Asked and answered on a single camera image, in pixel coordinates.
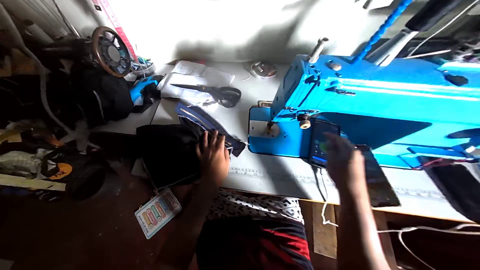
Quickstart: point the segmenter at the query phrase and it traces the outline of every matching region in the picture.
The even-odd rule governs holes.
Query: ruler
[[[123,43],[128,48],[128,51],[130,51],[130,54],[132,55],[133,59],[135,59],[136,62],[138,62],[137,55],[135,54],[135,51],[133,50],[132,45],[130,44],[130,41],[127,38],[127,35],[123,31],[123,28],[121,27],[120,23],[118,22],[117,18],[115,17],[115,13],[113,13],[112,7],[110,7],[110,4],[108,3],[107,0],[92,0],[93,5],[95,6],[95,9],[98,11],[105,12],[107,15],[108,19],[112,22],[113,27],[115,28],[115,31],[117,31],[117,34],[120,36],[121,40]]]
[[[228,171],[230,177],[240,177],[240,178],[253,178],[253,179],[262,179],[268,181],[286,181],[291,182],[292,178],[299,182],[299,184],[314,184],[316,185],[316,179],[313,176],[293,174],[293,175],[282,175],[276,173],[268,173],[262,169],[254,168],[244,168],[244,167],[230,167]],[[335,184],[328,178],[323,178],[326,186],[335,186]],[[423,189],[411,189],[411,188],[394,188],[395,193],[398,196],[409,196],[409,197],[420,197],[426,200],[437,200],[437,201],[446,201],[445,196],[436,190],[423,190]]]

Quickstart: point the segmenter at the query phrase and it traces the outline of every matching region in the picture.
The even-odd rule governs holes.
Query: sewing machine handwheel
[[[113,29],[100,26],[93,31],[92,52],[96,62],[115,77],[122,78],[130,72],[130,53]]]

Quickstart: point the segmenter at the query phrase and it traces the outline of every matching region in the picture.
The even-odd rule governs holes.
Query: black scissors
[[[176,86],[180,88],[186,89],[193,89],[200,92],[205,92],[215,99],[216,102],[222,104],[225,108],[233,108],[240,100],[241,92],[240,90],[229,87],[212,87],[212,86],[191,86],[191,85],[178,85],[178,84],[170,84],[171,86]]]

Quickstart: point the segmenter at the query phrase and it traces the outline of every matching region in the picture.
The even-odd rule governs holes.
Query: id card
[[[147,239],[181,211],[181,205],[169,188],[153,197],[147,204],[135,212]]]

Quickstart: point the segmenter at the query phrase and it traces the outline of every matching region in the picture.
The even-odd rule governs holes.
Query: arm
[[[225,136],[218,140],[217,137],[218,131],[215,131],[208,141],[205,132],[203,146],[196,147],[202,177],[192,201],[160,250],[156,260],[160,269],[187,269],[192,260],[205,216],[217,195],[218,187],[228,174],[230,157],[228,150],[225,149]]]
[[[327,170],[338,189],[341,203],[338,269],[390,269],[370,207],[363,156],[345,138],[325,136],[329,138]]]

